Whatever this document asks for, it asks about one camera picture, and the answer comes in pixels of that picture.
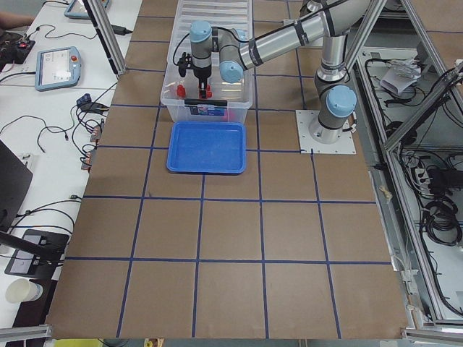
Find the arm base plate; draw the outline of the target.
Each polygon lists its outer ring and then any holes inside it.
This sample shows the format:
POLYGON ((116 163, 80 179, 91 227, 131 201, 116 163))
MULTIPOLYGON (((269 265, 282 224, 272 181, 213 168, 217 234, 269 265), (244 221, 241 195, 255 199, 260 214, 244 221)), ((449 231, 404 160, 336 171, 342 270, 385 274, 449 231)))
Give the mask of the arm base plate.
POLYGON ((297 131, 302 154, 355 155, 353 134, 356 115, 345 118, 343 127, 330 130, 318 119, 318 110, 296 110, 297 131))

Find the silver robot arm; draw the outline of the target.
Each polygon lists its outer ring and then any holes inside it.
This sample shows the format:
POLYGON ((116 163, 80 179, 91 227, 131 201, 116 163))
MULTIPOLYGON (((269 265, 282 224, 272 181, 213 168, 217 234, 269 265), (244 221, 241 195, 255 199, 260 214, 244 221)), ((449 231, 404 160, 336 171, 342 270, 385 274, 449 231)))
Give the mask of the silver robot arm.
POLYGON ((315 141, 333 144, 357 104, 354 91, 342 82, 347 75, 347 35, 369 4, 369 1, 318 1, 316 8, 305 16, 256 38, 242 36, 234 28, 194 21, 187 34, 191 52, 183 53, 176 63, 179 74, 183 77, 187 70, 192 70, 198 80, 199 97, 204 99, 212 75, 213 53, 219 56, 221 79, 235 83, 246 70, 322 39, 321 63, 314 78, 321 108, 311 121, 309 132, 315 141))

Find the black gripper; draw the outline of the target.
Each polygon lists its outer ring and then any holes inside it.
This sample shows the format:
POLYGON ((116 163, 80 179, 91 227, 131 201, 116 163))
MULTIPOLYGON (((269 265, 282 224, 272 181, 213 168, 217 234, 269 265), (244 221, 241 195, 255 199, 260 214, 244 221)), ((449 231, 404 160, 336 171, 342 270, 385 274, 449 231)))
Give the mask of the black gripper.
MULTIPOLYGON (((209 65, 207 67, 197 67, 195 65, 192 66, 192 70, 194 75, 198 78, 198 97, 204 98, 204 84, 208 83, 208 79, 212 75, 212 66, 209 65)), ((207 84, 205 89, 205 98, 211 98, 211 86, 207 84)))

